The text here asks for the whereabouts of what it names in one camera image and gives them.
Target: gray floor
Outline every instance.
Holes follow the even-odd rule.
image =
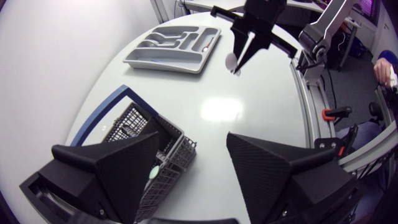
[[[366,53],[361,59],[348,57],[340,72],[330,70],[335,87],[337,107],[350,106],[353,112],[336,125],[336,130],[363,123],[372,118],[369,113],[369,103],[377,102],[374,89],[377,81],[373,74],[372,55]],[[329,105],[334,107],[333,94],[327,70],[322,73],[325,79],[326,97]]]

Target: desk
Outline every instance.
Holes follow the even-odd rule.
[[[91,89],[70,130],[70,144],[84,121],[115,89],[125,84],[161,115],[198,142],[197,156],[177,182],[155,217],[179,220],[237,218],[250,223],[232,161],[226,148],[229,131],[254,138],[305,147],[303,114],[290,59],[277,47],[260,50],[242,68],[240,77],[224,61],[233,49],[231,23],[209,13],[168,21],[161,26],[195,25],[221,28],[199,74],[133,69],[122,60],[150,31],[133,40],[113,58]],[[301,51],[280,27],[273,32]],[[116,117],[107,119],[111,127]],[[102,141],[109,128],[95,136]]]

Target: person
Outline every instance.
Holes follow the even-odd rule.
[[[392,54],[392,52],[385,51],[380,55],[373,67],[374,76],[377,82],[380,85],[386,86],[387,88],[391,87],[391,66],[393,66],[394,72],[397,73],[398,59],[394,54]],[[336,137],[342,138],[348,133],[348,129],[349,128],[338,131],[336,133]],[[381,131],[381,127],[371,121],[359,124],[358,133],[354,140],[353,147],[355,149],[363,147],[372,141],[377,135],[379,135]],[[383,169],[379,169],[376,172],[376,175],[362,180],[362,184],[365,186],[366,191],[362,199],[359,201],[355,211],[353,211],[355,213],[353,223],[355,224],[362,224],[370,221],[374,210],[384,193],[381,186],[386,183],[386,173]]]
[[[379,82],[380,85],[384,85],[390,88],[390,80],[391,80],[391,66],[393,66],[394,71],[397,73],[397,65],[391,64],[387,59],[384,57],[379,58],[376,64],[373,67],[374,76],[376,80]]]

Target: cable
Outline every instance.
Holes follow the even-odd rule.
[[[336,95],[335,95],[335,87],[333,86],[333,80],[331,79],[330,71],[329,68],[326,68],[329,73],[329,78],[330,78],[330,85],[331,85],[331,92],[333,93],[333,99],[335,101],[335,108],[337,108],[337,103],[336,103]]]
[[[323,91],[325,91],[325,79],[323,78],[323,76],[321,75],[321,79],[322,79],[322,83],[323,83]]]
[[[340,45],[344,43],[344,41],[346,40],[346,34],[343,32],[344,38],[343,41],[337,46],[338,51],[340,51]]]
[[[376,161],[372,164],[371,168],[368,169],[368,171],[366,171],[366,173],[363,177],[366,177],[373,170],[373,168],[379,163],[380,160],[381,160],[381,158],[376,159]]]
[[[366,169],[368,169],[370,164],[366,165],[365,169],[362,170],[361,175],[359,175],[358,180],[362,178],[363,174],[365,173]]]
[[[180,0],[180,4],[181,4],[181,6],[180,6],[181,16],[183,16],[183,15],[182,15],[182,7],[183,7],[183,4],[182,4],[182,1],[181,1],[181,0]]]
[[[177,1],[174,2],[174,19],[175,19],[175,7],[177,5]]]

